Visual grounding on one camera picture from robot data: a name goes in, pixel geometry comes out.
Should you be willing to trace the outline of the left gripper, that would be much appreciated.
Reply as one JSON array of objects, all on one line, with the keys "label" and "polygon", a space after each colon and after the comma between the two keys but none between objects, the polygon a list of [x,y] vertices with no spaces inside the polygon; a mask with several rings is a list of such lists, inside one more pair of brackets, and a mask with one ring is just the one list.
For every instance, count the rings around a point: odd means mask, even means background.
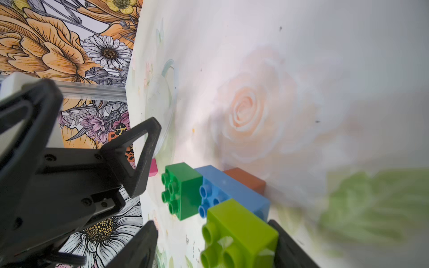
[{"label": "left gripper", "polygon": [[105,220],[147,186],[162,127],[151,117],[97,149],[47,146],[63,95],[43,79],[1,101],[1,266],[85,265],[62,252],[78,231]]}]

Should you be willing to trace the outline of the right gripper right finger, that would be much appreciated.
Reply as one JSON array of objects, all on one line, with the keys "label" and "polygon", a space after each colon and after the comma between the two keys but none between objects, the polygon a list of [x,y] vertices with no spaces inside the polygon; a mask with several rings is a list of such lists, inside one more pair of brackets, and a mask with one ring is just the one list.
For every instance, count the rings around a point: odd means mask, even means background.
[{"label": "right gripper right finger", "polygon": [[279,233],[274,268],[319,268],[278,222],[269,220],[268,225]]}]

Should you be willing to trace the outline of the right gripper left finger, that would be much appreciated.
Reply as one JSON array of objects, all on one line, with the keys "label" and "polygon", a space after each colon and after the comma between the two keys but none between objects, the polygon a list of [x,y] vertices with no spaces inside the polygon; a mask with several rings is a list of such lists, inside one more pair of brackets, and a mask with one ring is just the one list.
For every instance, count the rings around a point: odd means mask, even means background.
[{"label": "right gripper left finger", "polygon": [[155,223],[148,221],[106,268],[152,268],[157,240]]}]

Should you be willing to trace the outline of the dark green lego brick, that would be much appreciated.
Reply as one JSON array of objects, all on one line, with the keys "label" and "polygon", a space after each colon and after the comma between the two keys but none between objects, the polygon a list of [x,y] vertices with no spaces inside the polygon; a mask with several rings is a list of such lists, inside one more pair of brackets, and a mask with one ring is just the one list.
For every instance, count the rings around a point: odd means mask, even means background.
[{"label": "dark green lego brick", "polygon": [[200,187],[203,176],[186,163],[167,165],[162,174],[165,191],[161,193],[162,202],[167,204],[171,215],[180,221],[198,214],[202,197]]}]

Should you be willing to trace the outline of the lime green lego brick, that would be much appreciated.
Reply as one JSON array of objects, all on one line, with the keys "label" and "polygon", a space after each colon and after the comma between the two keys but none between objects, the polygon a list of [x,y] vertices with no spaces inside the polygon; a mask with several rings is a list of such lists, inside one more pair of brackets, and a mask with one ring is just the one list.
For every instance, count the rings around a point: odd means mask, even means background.
[{"label": "lime green lego brick", "polygon": [[229,199],[208,210],[202,227],[205,249],[201,263],[205,268],[272,268],[279,233]]}]

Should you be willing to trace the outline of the brown lego brick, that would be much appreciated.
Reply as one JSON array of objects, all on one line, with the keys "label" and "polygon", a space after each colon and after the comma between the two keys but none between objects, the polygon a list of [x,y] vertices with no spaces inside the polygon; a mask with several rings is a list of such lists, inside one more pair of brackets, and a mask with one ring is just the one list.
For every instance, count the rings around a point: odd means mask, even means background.
[{"label": "brown lego brick", "polygon": [[264,180],[261,180],[238,167],[225,170],[224,173],[260,195],[264,195],[266,188],[266,182]]}]

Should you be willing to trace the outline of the blue long lego brick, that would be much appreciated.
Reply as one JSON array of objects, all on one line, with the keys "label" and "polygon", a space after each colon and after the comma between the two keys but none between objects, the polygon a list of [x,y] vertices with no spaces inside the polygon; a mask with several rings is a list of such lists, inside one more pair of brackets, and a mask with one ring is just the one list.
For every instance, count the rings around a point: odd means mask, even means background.
[{"label": "blue long lego brick", "polygon": [[199,189],[201,205],[198,208],[202,218],[207,217],[209,208],[234,199],[263,221],[268,220],[271,205],[269,199],[212,165],[198,167],[195,171],[203,177],[203,183]]}]

